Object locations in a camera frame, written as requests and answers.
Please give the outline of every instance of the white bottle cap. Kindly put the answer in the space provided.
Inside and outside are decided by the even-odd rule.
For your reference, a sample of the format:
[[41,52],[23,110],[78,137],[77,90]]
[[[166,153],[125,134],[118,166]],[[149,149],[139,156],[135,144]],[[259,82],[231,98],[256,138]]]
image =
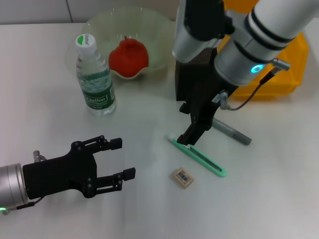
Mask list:
[[89,56],[96,51],[96,42],[91,34],[82,34],[75,40],[76,51],[79,55]]

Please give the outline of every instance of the barcode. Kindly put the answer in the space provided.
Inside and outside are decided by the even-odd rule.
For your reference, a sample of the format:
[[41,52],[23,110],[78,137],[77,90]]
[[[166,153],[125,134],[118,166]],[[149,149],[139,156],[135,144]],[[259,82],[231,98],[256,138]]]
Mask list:
[[190,180],[190,177],[186,176],[184,171],[180,171],[179,173],[176,174],[176,176],[177,176],[184,184],[186,184],[186,183]]

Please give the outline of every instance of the bottle label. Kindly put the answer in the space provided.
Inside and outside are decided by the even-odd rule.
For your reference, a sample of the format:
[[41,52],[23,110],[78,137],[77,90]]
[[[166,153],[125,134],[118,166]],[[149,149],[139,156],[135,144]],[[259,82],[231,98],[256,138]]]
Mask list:
[[105,109],[111,106],[115,100],[113,83],[106,90],[98,93],[86,92],[84,90],[82,92],[88,107],[95,110]]

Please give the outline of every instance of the yellow container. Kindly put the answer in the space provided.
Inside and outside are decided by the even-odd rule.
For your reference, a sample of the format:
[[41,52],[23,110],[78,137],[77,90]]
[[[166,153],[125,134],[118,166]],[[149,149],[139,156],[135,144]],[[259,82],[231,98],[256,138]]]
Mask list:
[[[224,0],[227,9],[242,13],[249,13],[258,0]],[[229,37],[225,37],[218,49],[221,49]],[[303,82],[303,75],[306,68],[308,45],[302,33],[300,33],[278,56],[279,59],[291,63],[289,71],[281,71],[274,78],[264,84],[256,93],[253,99],[268,100],[276,96],[283,96],[292,93],[297,86]],[[265,69],[247,86],[239,87],[232,96],[237,99],[248,98],[259,81],[273,68],[268,65]]]

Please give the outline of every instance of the small block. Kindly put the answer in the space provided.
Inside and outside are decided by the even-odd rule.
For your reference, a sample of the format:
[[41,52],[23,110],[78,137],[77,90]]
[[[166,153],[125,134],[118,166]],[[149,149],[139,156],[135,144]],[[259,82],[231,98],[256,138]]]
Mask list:
[[194,178],[183,168],[173,172],[173,178],[183,188],[187,188],[194,181]]

